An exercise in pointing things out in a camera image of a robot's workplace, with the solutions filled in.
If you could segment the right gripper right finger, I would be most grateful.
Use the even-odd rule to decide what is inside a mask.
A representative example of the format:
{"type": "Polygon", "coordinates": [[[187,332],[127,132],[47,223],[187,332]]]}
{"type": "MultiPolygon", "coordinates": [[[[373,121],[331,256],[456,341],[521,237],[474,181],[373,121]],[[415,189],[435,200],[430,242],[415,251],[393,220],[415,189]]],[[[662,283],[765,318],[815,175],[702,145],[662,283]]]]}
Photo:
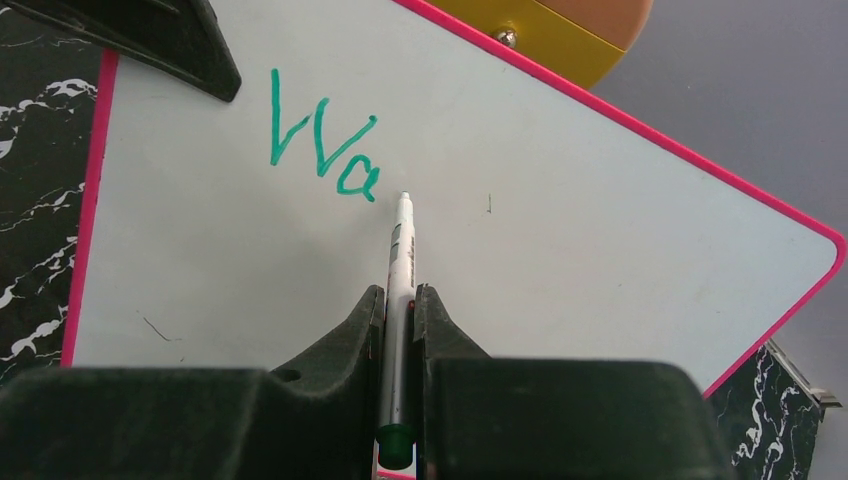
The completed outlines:
{"type": "Polygon", "coordinates": [[[732,479],[698,387],[663,362],[496,358],[437,290],[414,307],[420,479],[732,479]]]}

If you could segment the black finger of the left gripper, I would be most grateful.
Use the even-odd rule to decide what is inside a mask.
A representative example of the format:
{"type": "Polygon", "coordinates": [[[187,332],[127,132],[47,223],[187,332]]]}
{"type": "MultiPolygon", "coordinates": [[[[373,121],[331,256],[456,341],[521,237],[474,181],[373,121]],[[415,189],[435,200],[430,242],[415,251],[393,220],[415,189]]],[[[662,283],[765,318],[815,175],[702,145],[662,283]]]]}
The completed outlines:
{"type": "Polygon", "coordinates": [[[13,0],[16,12],[231,102],[242,79],[215,11],[198,0],[13,0]]]}

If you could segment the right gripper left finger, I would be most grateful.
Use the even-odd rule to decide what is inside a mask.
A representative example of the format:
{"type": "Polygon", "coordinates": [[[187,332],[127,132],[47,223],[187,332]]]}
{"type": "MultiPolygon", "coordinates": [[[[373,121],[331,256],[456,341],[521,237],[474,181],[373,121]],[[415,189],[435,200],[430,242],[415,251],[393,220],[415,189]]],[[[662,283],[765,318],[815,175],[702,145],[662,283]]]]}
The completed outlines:
{"type": "Polygon", "coordinates": [[[369,479],[384,292],[273,369],[33,370],[1,392],[5,479],[369,479]]]}

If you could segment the white green whiteboard marker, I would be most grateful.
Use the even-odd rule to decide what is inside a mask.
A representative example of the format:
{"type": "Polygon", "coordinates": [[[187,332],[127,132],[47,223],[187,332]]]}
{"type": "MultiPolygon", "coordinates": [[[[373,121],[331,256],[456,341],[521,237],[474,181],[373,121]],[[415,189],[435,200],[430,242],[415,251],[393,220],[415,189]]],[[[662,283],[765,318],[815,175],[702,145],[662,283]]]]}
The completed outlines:
{"type": "Polygon", "coordinates": [[[415,443],[408,400],[412,311],[416,298],[414,207],[400,193],[390,241],[385,325],[378,394],[376,441],[378,464],[403,470],[413,462],[415,443]]]}

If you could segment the pink framed whiteboard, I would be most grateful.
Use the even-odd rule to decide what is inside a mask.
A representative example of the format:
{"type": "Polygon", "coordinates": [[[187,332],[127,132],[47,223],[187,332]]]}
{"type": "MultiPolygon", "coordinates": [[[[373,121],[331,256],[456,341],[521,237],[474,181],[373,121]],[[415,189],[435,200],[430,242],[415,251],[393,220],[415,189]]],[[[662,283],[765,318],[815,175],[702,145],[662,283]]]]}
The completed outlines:
{"type": "Polygon", "coordinates": [[[216,1],[216,100],[107,53],[62,361],[276,366],[415,272],[498,356],[638,358],[704,391],[844,238],[422,1],[216,1]]]}

